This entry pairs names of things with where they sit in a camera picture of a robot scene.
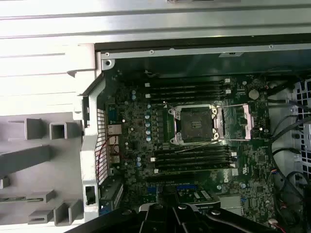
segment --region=silver metal frame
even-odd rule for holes
[[[102,51],[102,59],[118,58],[138,58],[138,57],[162,57],[162,56],[180,56],[195,54],[224,54],[244,53],[244,52],[265,52],[265,51],[289,51],[289,50],[310,50],[310,44],[285,44],[285,45],[260,45],[260,46],[240,46],[240,47],[223,47],[223,48],[200,48],[200,49],[167,49],[167,50],[149,50],[138,52],[117,52],[108,53]]]
[[[310,8],[309,0],[1,1],[0,38],[69,44],[311,33]]]

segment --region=vent grille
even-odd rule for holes
[[[297,89],[297,102],[305,106],[311,103],[311,80],[307,80],[305,85],[301,84]],[[311,114],[308,111],[298,108],[299,120],[310,116]],[[311,179],[311,125],[308,123],[299,125],[299,131],[301,132],[302,170]]]
[[[105,132],[105,112],[97,109],[98,138],[95,148],[97,182],[101,185],[108,176]]]

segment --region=ram slot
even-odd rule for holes
[[[163,159],[156,159],[155,165],[159,164],[167,164],[167,163],[186,163],[190,161],[212,161],[215,159],[223,159],[223,158],[230,158],[228,153],[223,153],[223,154],[215,154],[215,155],[196,155],[193,157],[167,157]]]
[[[156,150],[155,157],[159,156],[172,156],[172,155],[192,155],[196,153],[217,153],[217,152],[231,152],[231,147],[229,146],[213,146],[213,147],[200,147],[200,148],[192,148],[188,151],[182,151],[181,148],[176,150]]]
[[[169,103],[180,103],[180,102],[196,102],[196,101],[216,101],[216,100],[224,100],[225,94],[213,94],[213,95],[202,95],[202,96],[182,96],[179,95],[179,97],[157,97],[157,98],[151,98],[150,102],[151,104],[163,104],[163,101],[169,102]]]
[[[187,86],[223,86],[224,81],[203,81],[203,82],[196,82],[195,80],[201,77],[187,77],[185,79],[179,78],[166,78],[162,80],[152,81],[150,82],[150,88],[157,89],[157,88],[181,88]]]

